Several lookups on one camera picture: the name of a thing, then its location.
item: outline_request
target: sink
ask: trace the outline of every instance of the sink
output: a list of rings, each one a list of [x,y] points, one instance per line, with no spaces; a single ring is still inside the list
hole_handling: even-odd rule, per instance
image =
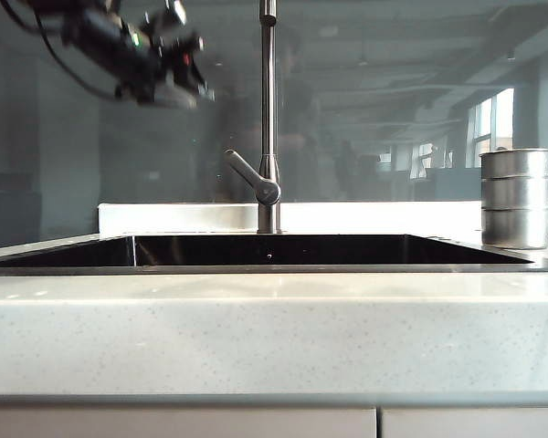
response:
[[[415,235],[147,235],[0,257],[0,276],[548,271],[490,247]]]

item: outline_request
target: speckled quartz countertop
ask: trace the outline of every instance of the speckled quartz countertop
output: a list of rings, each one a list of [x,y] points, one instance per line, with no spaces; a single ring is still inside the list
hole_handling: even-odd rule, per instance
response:
[[[0,277],[16,396],[548,405],[548,273]]]

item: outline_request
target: stainless steel faucet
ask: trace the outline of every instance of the stainless steel faucet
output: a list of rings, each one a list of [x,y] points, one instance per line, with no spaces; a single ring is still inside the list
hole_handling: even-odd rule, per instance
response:
[[[275,78],[276,0],[260,0],[259,22],[262,27],[262,159],[259,173],[235,151],[226,151],[226,159],[256,192],[258,233],[275,234],[281,233]]]

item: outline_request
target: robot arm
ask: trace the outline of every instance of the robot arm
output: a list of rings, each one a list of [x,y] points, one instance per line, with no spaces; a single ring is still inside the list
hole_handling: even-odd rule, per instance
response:
[[[130,96],[141,104],[173,103],[192,108],[198,97],[213,98],[193,59],[196,51],[203,50],[203,39],[193,33],[167,44],[160,36],[167,28],[186,24],[179,0],[166,1],[161,11],[145,14],[139,26],[121,18],[121,0],[19,1],[33,9],[38,33],[51,54],[40,17],[60,17],[63,44],[76,47],[118,79],[117,99]],[[5,0],[1,3],[9,8]]]

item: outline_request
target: cabinet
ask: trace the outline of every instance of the cabinet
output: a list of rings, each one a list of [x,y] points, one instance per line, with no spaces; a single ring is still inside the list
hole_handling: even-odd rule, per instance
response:
[[[0,438],[375,438],[364,409],[0,406]]]
[[[548,408],[386,409],[383,438],[548,438]]]

